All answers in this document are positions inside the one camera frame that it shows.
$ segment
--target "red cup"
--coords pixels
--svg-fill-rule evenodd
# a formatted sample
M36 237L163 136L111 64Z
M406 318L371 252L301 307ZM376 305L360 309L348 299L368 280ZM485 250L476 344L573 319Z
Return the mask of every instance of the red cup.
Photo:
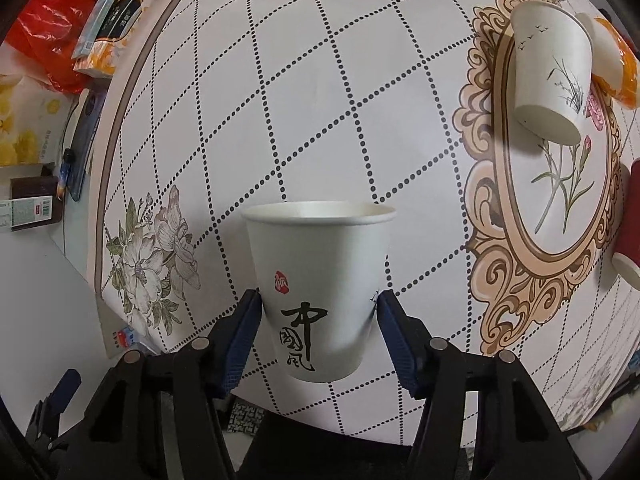
M611 263L629 285L640 290L640 158L631 165L625 211Z

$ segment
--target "paper cup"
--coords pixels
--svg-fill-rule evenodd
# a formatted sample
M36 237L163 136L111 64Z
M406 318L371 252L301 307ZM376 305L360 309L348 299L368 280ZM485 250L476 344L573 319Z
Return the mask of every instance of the paper cup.
M538 0L511 11L516 53L514 116L537 136L580 142L591 83L591 40L580 22Z
M611 263L618 274L634 289L640 290L640 159L631 166L625 211L613 247Z
M592 18L584 12L575 17L584 25L593 44L593 78L624 107L638 108L640 67L624 38L604 18Z
M293 377L337 381L360 365L395 215L351 202L242 212L278 362Z

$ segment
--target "metal screw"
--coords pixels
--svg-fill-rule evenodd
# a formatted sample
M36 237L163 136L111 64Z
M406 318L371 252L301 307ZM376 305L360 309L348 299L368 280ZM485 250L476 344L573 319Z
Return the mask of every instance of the metal screw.
M441 337L434 337L429 341L429 346L434 350L444 350L448 345L447 340Z
M209 340L206 337L198 337L191 342L191 348L194 350L204 350L209 346Z
M140 359L140 352L137 350L130 350L126 354L124 354L124 362L129 365L137 362Z
M503 363L513 363L516 360L516 355L511 350L500 350L498 353L500 361Z

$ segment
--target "red logo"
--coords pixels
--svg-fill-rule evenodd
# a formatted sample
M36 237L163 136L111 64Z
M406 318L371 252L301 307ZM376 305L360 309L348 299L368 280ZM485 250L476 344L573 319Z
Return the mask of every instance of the red logo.
M276 270L276 290L281 294L286 294L289 291L287 277L279 270Z

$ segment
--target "red plastic bag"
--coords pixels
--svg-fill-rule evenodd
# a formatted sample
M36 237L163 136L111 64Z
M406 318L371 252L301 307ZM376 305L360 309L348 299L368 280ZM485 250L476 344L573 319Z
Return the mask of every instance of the red plastic bag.
M39 62L57 90L79 94L88 76L74 72L71 54L97 0L29 0L6 36Z

